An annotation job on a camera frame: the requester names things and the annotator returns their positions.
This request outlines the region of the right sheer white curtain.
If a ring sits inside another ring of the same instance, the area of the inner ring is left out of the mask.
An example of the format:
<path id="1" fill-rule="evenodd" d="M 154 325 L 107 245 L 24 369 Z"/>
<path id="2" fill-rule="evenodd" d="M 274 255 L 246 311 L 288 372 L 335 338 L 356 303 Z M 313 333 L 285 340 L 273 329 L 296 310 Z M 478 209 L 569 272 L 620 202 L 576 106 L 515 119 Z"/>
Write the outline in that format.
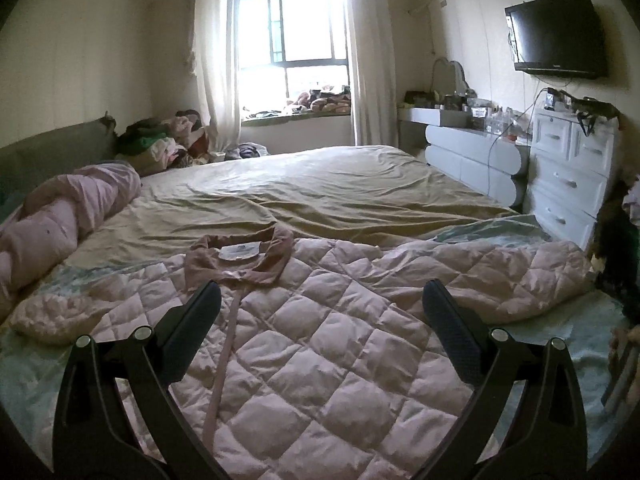
<path id="1" fill-rule="evenodd" d="M 398 144 L 388 0 L 345 0 L 352 132 L 357 145 Z"/>

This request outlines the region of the plush toys on windowsill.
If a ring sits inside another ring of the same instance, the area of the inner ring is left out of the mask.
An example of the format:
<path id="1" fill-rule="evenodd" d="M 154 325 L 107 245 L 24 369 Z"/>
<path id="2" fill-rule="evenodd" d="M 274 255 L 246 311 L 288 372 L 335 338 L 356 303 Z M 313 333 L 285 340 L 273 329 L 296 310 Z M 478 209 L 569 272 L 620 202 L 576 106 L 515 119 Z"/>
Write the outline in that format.
<path id="1" fill-rule="evenodd" d="M 288 103 L 286 108 L 291 114 L 349 114 L 352 110 L 352 95 L 349 86 L 341 91 L 314 89 L 301 93 L 298 98 Z"/>

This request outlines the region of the left sheer white curtain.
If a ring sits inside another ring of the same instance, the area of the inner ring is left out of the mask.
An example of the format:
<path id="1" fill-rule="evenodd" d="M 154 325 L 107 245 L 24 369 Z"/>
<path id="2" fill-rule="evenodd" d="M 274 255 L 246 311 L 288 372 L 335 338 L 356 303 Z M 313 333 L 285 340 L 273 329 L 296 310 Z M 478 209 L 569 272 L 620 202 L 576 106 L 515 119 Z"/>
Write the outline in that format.
<path id="1" fill-rule="evenodd" d="M 222 153 L 238 143 L 241 114 L 238 41 L 241 0 L 194 0 L 192 53 L 198 107 L 208 149 Z"/>

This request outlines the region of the black wall television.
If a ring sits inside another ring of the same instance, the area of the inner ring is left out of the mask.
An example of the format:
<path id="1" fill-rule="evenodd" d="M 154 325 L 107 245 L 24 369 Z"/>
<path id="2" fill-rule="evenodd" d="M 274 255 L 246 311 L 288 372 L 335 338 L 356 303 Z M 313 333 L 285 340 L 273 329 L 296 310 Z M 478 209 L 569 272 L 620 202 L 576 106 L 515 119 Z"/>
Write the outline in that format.
<path id="1" fill-rule="evenodd" d="M 513 66 L 529 75 L 608 76 L 601 20 L 591 0 L 532 0 L 504 9 Z"/>

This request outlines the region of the pile of mixed clothes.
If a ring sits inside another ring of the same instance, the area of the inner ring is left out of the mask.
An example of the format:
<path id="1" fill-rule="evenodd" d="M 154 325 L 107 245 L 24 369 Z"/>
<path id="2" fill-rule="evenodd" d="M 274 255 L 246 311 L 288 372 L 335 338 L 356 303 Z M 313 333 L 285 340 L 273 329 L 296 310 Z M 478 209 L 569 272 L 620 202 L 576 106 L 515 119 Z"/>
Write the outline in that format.
<path id="1" fill-rule="evenodd" d="M 116 158 L 129 162 L 141 177 L 216 160 L 197 110 L 178 110 L 168 119 L 141 119 L 114 135 L 113 148 Z"/>

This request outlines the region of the window with dark frame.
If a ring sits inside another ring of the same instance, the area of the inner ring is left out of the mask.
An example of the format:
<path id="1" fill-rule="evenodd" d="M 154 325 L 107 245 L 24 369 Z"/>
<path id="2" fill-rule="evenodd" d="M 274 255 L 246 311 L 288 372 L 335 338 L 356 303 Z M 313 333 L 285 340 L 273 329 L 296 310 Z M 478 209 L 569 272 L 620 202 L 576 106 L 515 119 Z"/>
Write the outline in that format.
<path id="1" fill-rule="evenodd" d="M 344 0 L 241 0 L 238 75 L 244 116 L 343 92 L 349 86 Z"/>

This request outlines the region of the grey padded headboard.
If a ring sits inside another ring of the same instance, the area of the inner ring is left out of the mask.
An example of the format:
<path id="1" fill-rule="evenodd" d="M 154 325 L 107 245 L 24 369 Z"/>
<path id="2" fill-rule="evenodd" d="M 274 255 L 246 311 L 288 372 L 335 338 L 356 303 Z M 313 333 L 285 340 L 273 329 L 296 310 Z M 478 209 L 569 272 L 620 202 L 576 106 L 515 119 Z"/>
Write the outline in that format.
<path id="1" fill-rule="evenodd" d="M 1 149 L 1 219 L 50 177 L 114 157 L 116 120 L 109 114 L 31 136 Z"/>

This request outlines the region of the pink quilted coat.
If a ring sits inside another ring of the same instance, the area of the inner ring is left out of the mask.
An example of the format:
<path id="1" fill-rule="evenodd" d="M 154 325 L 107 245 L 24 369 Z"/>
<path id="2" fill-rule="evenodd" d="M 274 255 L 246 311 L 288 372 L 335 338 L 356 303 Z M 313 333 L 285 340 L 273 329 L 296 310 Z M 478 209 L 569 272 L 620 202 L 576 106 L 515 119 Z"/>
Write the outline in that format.
<path id="1" fill-rule="evenodd" d="M 382 247 L 280 226 L 207 235 L 138 266 L 66 266 L 2 326 L 1 404 L 50 463 L 76 338 L 124 339 L 212 280 L 220 313 L 169 393 L 230 476 L 407 479 L 472 394 L 424 314 L 424 285 L 439 280 L 485 323 L 504 325 L 583 294 L 589 270 L 571 242 Z"/>

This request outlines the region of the light teal patterned blanket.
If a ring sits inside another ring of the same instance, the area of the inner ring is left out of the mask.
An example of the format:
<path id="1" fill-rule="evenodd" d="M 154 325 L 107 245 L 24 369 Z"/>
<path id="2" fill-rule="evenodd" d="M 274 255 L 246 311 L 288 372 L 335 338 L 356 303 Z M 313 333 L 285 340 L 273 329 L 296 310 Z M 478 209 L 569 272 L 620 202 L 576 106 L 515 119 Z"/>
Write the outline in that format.
<path id="1" fill-rule="evenodd" d="M 239 479 L 306 479 L 303 459 L 344 479 L 406 478 L 469 401 L 421 306 L 437 278 L 486 323 L 568 345 L 596 456 L 618 420 L 601 398 L 622 306 L 587 282 L 570 242 L 517 216 L 383 247 L 299 238 L 280 278 L 241 302 L 215 453 Z M 58 390 L 74 338 L 120 339 L 186 299 L 184 258 L 59 266 L 1 329 L 1 403 L 40 460 L 52 458 Z"/>

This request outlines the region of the grey vanity table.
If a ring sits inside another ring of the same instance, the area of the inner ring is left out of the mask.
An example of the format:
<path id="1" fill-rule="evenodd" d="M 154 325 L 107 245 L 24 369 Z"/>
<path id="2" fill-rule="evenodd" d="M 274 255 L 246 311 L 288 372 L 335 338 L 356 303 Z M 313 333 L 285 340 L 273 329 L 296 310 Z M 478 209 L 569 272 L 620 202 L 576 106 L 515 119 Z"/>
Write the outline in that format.
<path id="1" fill-rule="evenodd" d="M 471 121 L 471 114 L 462 110 L 421 107 L 399 107 L 397 117 L 399 148 L 413 155 L 426 149 L 428 126 L 466 128 Z"/>

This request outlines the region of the white chest of drawers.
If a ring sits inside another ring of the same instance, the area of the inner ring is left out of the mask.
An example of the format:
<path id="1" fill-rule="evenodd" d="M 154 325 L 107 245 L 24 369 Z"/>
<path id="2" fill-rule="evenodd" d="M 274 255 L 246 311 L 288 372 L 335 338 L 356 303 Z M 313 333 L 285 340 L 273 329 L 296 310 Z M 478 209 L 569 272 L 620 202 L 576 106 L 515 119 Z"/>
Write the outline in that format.
<path id="1" fill-rule="evenodd" d="M 585 252 L 618 168 L 622 134 L 616 118 L 593 124 L 540 108 L 533 118 L 523 211 L 551 236 Z"/>

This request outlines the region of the grey rounded dresser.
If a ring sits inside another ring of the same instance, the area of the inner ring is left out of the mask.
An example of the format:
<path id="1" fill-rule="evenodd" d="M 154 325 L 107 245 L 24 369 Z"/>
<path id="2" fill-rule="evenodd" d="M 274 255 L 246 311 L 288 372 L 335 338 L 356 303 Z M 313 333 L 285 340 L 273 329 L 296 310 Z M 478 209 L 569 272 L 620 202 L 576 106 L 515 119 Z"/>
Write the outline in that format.
<path id="1" fill-rule="evenodd" d="M 529 146 L 476 130 L 427 126 L 425 160 L 502 206 L 518 207 L 527 185 Z"/>

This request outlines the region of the arched vanity mirror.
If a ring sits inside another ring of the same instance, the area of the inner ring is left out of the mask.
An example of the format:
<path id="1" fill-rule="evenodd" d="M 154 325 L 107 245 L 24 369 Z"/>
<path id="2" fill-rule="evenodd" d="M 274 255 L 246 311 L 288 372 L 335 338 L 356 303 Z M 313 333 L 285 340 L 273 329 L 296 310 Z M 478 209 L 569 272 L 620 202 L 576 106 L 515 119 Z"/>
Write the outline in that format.
<path id="1" fill-rule="evenodd" d="M 440 96 L 447 94 L 463 96 L 468 89 L 463 66 L 458 61 L 449 61 L 443 56 L 436 58 L 432 68 L 432 91 Z"/>

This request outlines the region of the tan bed sheet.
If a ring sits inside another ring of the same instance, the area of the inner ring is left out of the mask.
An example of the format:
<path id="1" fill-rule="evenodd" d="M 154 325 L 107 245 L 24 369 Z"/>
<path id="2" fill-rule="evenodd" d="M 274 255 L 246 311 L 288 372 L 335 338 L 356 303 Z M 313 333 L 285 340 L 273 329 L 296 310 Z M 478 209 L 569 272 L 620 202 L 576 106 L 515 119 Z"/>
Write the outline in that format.
<path id="1" fill-rule="evenodd" d="M 276 222 L 297 237 L 393 245 L 512 212 L 399 148 L 317 148 L 145 177 L 140 195 L 65 263 L 155 261 L 207 234 L 253 233 Z"/>

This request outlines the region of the sheer white curtain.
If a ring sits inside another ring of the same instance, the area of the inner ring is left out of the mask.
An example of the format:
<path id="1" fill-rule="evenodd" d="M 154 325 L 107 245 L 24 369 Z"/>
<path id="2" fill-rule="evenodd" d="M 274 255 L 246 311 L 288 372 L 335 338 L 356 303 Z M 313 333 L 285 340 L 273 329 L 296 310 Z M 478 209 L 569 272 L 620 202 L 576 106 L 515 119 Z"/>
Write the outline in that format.
<path id="1" fill-rule="evenodd" d="M 345 0 L 352 132 L 357 145 L 398 144 L 388 0 Z"/>
<path id="2" fill-rule="evenodd" d="M 241 114 L 238 41 L 241 0 L 194 0 L 192 53 L 198 107 L 208 149 L 222 153 L 238 143 Z"/>

